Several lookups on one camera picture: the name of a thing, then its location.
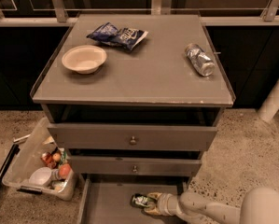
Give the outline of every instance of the drawer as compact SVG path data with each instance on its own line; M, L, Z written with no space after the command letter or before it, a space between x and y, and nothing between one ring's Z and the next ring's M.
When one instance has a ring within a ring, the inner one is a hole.
M72 168L82 174L194 176L200 160L71 157Z
M216 127L53 123L49 132L65 148L206 151Z
M88 178L85 181L82 200L79 206L77 224L185 224L178 217L149 216L131 206L135 193L147 195L150 192L181 194L185 185L180 178L165 181L138 177L125 179L125 176L103 176Z

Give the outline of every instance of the aluminum can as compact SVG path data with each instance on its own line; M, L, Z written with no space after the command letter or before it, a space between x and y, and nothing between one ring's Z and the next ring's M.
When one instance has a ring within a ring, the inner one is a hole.
M186 46L185 52L193 64L195 70L203 77L213 74L215 64L197 44L190 43Z

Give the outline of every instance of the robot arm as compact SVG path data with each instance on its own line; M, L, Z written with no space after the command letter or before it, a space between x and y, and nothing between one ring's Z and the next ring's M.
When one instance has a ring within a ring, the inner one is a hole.
M249 191L241 209L209 201L189 191L180 196L150 193L147 197L150 198L150 203L145 206L148 214L178 216L189 224L202 223L204 216L220 224L279 223L279 193L273 189L256 188Z

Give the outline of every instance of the drawer handle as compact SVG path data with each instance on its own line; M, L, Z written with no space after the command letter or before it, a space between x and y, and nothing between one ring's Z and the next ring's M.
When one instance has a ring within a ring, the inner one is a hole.
M136 140L135 136L132 136L132 137L131 137L130 145L132 145L132 146L137 145L137 140Z
M138 169L136 165L133 166L133 173L138 173Z

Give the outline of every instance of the wrapper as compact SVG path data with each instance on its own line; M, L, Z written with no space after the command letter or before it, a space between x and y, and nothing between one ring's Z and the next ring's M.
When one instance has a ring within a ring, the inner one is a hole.
M147 34L147 31L134 28L122 28L119 30L108 22L87 35L87 38L112 47L124 47L125 49L132 50L147 36Z

